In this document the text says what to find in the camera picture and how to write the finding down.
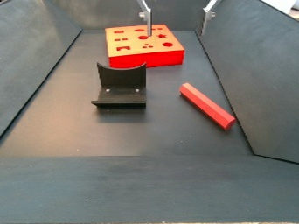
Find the black panel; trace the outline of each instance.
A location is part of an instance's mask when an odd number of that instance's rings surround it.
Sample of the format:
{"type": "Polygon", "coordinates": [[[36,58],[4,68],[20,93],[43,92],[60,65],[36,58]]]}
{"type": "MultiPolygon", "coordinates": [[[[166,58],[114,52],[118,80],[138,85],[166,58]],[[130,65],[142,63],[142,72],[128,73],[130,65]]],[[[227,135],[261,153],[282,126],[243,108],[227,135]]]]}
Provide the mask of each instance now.
{"type": "Polygon", "coordinates": [[[217,12],[201,41],[253,149],[299,162],[299,24],[257,0],[217,12]]]}
{"type": "Polygon", "coordinates": [[[103,88],[145,88],[146,63],[132,68],[111,68],[98,63],[98,74],[103,88]]]}
{"type": "Polygon", "coordinates": [[[297,223],[298,173],[262,157],[3,158],[0,222],[297,223]]]}
{"type": "MultiPolygon", "coordinates": [[[[193,31],[203,17],[209,0],[146,0],[153,9],[154,24],[166,24],[171,30],[193,31]]],[[[84,30],[146,25],[137,0],[54,0],[84,30]]]]}
{"type": "Polygon", "coordinates": [[[0,7],[0,136],[68,50],[80,28],[48,0],[0,7]]]}

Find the black holder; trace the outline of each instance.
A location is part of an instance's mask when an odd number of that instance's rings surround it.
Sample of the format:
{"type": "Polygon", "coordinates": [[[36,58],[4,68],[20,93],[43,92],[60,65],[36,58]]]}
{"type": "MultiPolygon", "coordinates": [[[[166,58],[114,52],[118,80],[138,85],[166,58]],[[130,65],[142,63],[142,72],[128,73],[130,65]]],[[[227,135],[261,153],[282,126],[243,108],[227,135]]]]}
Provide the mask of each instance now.
{"type": "Polygon", "coordinates": [[[98,107],[146,107],[146,63],[123,69],[110,68],[98,63],[102,88],[98,100],[91,103],[98,107]]]}

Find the red rectangular bar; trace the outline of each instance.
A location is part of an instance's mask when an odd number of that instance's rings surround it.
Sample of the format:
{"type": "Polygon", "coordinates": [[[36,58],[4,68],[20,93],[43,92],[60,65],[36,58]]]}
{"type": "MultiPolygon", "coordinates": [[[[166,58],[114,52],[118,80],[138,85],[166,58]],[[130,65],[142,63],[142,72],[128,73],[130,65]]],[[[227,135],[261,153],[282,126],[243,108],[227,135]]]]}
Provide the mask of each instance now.
{"type": "Polygon", "coordinates": [[[229,130],[237,118],[190,83],[182,85],[181,92],[219,126],[229,130]]]}

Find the red shape sorter board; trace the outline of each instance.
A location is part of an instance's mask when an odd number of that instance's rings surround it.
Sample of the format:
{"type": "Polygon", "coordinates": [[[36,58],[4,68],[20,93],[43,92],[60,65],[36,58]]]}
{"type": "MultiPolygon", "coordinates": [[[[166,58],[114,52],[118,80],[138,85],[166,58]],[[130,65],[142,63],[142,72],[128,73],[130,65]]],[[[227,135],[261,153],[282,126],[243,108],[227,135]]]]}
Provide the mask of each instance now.
{"type": "Polygon", "coordinates": [[[153,36],[147,37],[147,26],[107,28],[107,54],[114,68],[163,67],[183,63],[185,49],[165,24],[153,25],[153,36]]]}

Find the shape sorter hole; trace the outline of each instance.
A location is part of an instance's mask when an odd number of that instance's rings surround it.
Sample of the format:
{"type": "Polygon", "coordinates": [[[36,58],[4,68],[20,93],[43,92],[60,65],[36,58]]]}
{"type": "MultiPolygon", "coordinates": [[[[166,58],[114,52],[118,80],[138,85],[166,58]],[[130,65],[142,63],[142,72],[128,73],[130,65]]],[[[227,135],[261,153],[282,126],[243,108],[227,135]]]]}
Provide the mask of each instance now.
{"type": "Polygon", "coordinates": [[[149,39],[149,37],[147,36],[141,36],[141,37],[138,37],[139,39],[149,39]]]}
{"type": "Polygon", "coordinates": [[[131,50],[131,47],[130,46],[119,46],[116,48],[118,51],[122,51],[123,49],[131,50]]]}
{"type": "Polygon", "coordinates": [[[163,43],[163,46],[171,47],[171,46],[174,46],[174,44],[173,44],[173,43],[169,43],[169,42],[166,42],[166,43],[163,43]]]}
{"type": "Polygon", "coordinates": [[[166,39],[166,35],[165,35],[165,34],[159,34],[157,37],[158,37],[159,39],[166,39]]]}

